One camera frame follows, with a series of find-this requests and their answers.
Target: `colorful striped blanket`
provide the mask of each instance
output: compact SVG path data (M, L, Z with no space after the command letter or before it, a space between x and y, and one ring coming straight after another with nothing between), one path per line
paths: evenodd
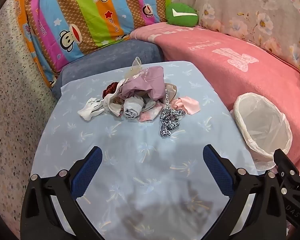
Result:
M170 1L16 0L20 25L30 51L45 65L39 69L48 84L68 63L128 39L136 28L165 21Z

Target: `pile of clothes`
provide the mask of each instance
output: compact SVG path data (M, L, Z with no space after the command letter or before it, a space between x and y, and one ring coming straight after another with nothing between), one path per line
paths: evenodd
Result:
M104 111L127 119L138 118L139 122L154 120L160 113L162 123L160 135L169 136L179 126L179 116L200 111L198 101L189 98L175 98L177 87L164 83L163 68L153 66L142 69L136 58L125 78L109 84L102 93L102 99L90 98L78 114L86 121Z

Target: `table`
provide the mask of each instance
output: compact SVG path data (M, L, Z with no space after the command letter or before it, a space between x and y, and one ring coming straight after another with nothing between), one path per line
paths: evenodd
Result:
M170 137L160 137L159 117L139 123L103 113L87 122L77 114L89 98L101 98L108 84L121 80L123 68L63 86L34 157L32 174L49 177L69 169L93 146L102 149L101 166L77 202L106 240L201 239L229 200L203 161L207 144L236 168L257 174L235 122L197 68L185 61L143 67L155 65L164 68L165 82L177 86L177 96L194 98L201 106L184 116ZM241 229L253 197L234 232ZM53 203L72 233L56 197Z

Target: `white plastic bag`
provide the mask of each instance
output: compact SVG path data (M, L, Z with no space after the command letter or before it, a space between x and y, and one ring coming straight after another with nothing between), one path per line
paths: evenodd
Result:
M290 150L292 133L285 114L265 97L246 93L234 103L234 119L246 141L258 171L275 166L276 149Z

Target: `white glove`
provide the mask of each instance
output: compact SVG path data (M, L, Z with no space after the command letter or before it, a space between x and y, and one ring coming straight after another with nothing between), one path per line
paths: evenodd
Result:
M90 98L84 108L78 111L78 114L86 121L90 121L93 116L97 116L104 111L103 100Z

